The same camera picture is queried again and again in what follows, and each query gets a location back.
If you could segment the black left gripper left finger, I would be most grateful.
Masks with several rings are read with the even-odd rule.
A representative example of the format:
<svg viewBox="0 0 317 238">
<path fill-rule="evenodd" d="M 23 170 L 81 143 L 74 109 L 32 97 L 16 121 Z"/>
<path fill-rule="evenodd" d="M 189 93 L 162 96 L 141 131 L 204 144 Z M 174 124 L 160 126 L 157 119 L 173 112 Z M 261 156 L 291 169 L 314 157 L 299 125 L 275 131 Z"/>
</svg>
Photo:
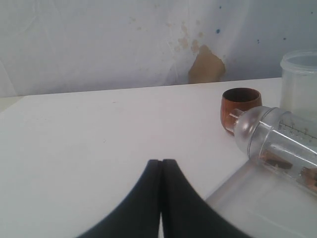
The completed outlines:
<svg viewBox="0 0 317 238">
<path fill-rule="evenodd" d="M 149 160 L 135 186 L 105 218 L 81 238 L 157 238 L 162 162 Z"/>
</svg>

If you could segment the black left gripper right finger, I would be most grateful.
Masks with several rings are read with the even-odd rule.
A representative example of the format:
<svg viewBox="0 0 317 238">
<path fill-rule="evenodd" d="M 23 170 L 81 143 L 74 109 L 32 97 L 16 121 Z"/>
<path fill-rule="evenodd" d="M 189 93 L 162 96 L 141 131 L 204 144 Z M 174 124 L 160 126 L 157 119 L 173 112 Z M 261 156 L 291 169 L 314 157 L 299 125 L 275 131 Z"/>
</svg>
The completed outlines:
<svg viewBox="0 0 317 238">
<path fill-rule="evenodd" d="M 161 214 L 165 238 L 243 238 L 196 193 L 172 159 L 162 162 Z"/>
</svg>

